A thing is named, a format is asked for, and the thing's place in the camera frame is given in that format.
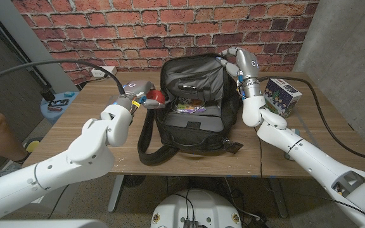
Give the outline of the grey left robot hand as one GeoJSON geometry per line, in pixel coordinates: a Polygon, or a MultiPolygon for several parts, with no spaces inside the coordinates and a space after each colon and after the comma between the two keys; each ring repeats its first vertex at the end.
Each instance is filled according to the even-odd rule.
{"type": "Polygon", "coordinates": [[[123,86],[125,94],[115,100],[115,105],[131,110],[132,104],[143,105],[146,109],[165,108],[163,94],[155,89],[154,83],[145,80],[135,80],[123,86]]]}

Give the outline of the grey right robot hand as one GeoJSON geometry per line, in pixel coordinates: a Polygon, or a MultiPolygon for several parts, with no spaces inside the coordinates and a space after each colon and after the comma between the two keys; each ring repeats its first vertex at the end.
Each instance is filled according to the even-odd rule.
{"type": "Polygon", "coordinates": [[[216,60],[226,69],[227,73],[232,77],[242,75],[246,78],[259,77],[259,65],[256,56],[240,47],[230,47],[221,53],[221,57],[216,57],[216,60]],[[236,65],[228,62],[224,57],[234,56],[236,65]]]}

